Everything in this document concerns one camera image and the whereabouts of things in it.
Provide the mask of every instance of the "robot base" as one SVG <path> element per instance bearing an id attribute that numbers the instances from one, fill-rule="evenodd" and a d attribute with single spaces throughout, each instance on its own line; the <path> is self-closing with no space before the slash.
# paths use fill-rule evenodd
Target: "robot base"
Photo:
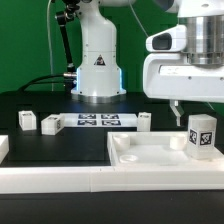
<path id="1" fill-rule="evenodd" d="M 126 99 L 126 92 L 109 97 L 102 97 L 102 96 L 85 96 L 81 94 L 74 94 L 72 93 L 72 99 L 77 101 L 83 101 L 86 103 L 113 103 L 118 101 L 123 101 Z"/>

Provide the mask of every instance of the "white cube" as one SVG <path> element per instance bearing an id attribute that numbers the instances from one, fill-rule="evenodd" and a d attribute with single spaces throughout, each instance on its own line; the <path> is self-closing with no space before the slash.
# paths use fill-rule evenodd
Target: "white cube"
<path id="1" fill-rule="evenodd" d="M 36 116 L 32 111 L 19 111 L 19 125 L 23 131 L 36 130 Z"/>
<path id="2" fill-rule="evenodd" d="M 137 131 L 148 132 L 151 130 L 151 113 L 139 113 L 137 119 Z"/>
<path id="3" fill-rule="evenodd" d="M 206 114 L 189 116 L 187 153 L 195 159 L 211 159 L 217 119 Z"/>
<path id="4" fill-rule="evenodd" d="M 41 121 L 41 131 L 43 135 L 56 135 L 65 127 L 65 117 L 63 115 L 52 114 Z"/>

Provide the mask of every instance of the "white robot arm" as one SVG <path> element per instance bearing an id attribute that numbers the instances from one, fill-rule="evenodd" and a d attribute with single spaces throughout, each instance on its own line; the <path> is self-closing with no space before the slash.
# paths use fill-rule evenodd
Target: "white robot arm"
<path id="1" fill-rule="evenodd" d="M 144 63 L 146 95 L 169 99 L 172 105 L 177 100 L 223 103 L 224 1 L 155 2 L 178 12 L 179 24 L 146 41 L 152 52 Z"/>
<path id="2" fill-rule="evenodd" d="M 120 7 L 135 0 L 82 0 L 76 11 L 80 19 L 83 40 L 83 61 L 77 69 L 77 86 L 73 99 L 92 103 L 120 100 L 126 91 L 122 88 L 121 69 L 116 63 L 116 28 L 102 17 L 100 6 Z"/>

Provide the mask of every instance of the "white platform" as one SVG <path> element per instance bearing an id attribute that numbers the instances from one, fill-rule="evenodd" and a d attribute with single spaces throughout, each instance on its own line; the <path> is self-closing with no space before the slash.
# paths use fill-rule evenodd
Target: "white platform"
<path id="1" fill-rule="evenodd" d="M 224 189 L 224 156 L 218 150 L 213 159 L 199 161 L 185 149 L 169 148 L 171 136 L 186 132 L 126 133 L 131 137 L 126 151 L 116 150 L 115 134 L 108 133 L 112 166 L 0 168 L 0 193 Z M 0 139 L 0 151 L 5 151 L 7 136 Z M 122 155 L 138 160 L 122 163 Z"/>
<path id="2" fill-rule="evenodd" d="M 135 114 L 63 113 L 65 127 L 136 127 Z"/>

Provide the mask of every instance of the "white block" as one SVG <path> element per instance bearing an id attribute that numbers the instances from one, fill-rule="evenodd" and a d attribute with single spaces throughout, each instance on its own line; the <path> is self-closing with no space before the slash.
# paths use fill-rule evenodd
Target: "white block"
<path id="1" fill-rule="evenodd" d="M 1 135 L 0 136 L 0 164 L 9 152 L 9 141 L 8 136 Z"/>
<path id="2" fill-rule="evenodd" d="M 19 111 L 19 125 L 23 131 L 36 130 L 36 116 L 32 111 Z"/>
<path id="3" fill-rule="evenodd" d="M 206 114 L 189 116 L 187 153 L 195 159 L 212 159 L 217 119 Z"/>
<path id="4" fill-rule="evenodd" d="M 65 125 L 63 115 L 52 114 L 41 121 L 41 131 L 43 135 L 56 135 Z"/>
<path id="5" fill-rule="evenodd" d="M 148 132 L 151 130 L 151 114 L 139 113 L 137 120 L 137 131 Z"/>

